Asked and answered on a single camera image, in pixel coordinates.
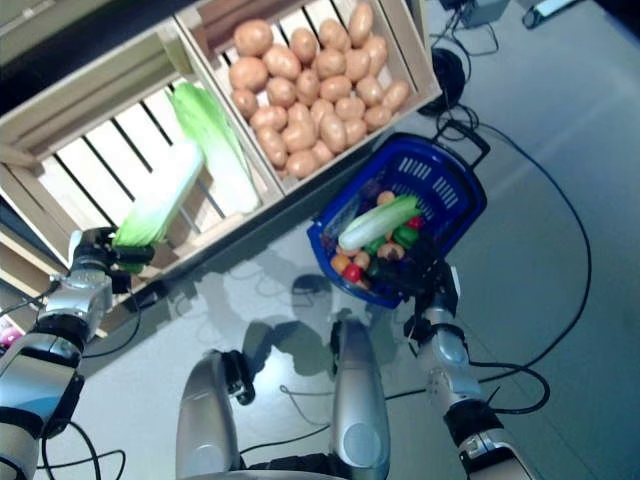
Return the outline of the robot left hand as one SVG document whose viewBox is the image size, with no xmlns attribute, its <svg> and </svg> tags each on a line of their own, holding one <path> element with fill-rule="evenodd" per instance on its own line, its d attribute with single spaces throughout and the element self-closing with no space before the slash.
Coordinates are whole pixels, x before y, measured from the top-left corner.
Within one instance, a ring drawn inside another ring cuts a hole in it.
<svg viewBox="0 0 640 480">
<path fill-rule="evenodd" d="M 152 246 L 122 246 L 115 243 L 115 227 L 99 227 L 74 233 L 71 271 L 98 270 L 108 273 L 116 267 L 139 273 L 155 255 Z"/>
</svg>

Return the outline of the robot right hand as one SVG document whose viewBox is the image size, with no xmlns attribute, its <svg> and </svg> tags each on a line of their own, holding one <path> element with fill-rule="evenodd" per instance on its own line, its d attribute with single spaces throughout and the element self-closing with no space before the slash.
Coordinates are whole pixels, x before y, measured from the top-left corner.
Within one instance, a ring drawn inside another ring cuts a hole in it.
<svg viewBox="0 0 640 480">
<path fill-rule="evenodd" d="M 407 250 L 398 266 L 396 284 L 402 294 L 440 294 L 453 302 L 459 298 L 452 267 L 430 237 L 421 237 Z"/>
</svg>

